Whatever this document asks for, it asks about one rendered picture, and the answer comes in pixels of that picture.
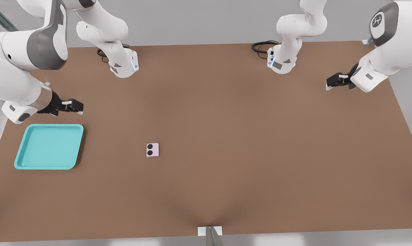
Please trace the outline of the pale blue-green tray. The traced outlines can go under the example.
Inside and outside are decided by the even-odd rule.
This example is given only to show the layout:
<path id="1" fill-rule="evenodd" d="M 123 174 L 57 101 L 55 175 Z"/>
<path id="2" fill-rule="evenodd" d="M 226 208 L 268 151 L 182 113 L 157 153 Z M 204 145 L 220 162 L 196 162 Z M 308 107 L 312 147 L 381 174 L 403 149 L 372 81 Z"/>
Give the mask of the pale blue-green tray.
<path id="1" fill-rule="evenodd" d="M 31 124 L 22 137 L 14 168 L 69 170 L 76 163 L 84 127 L 80 124 Z"/>

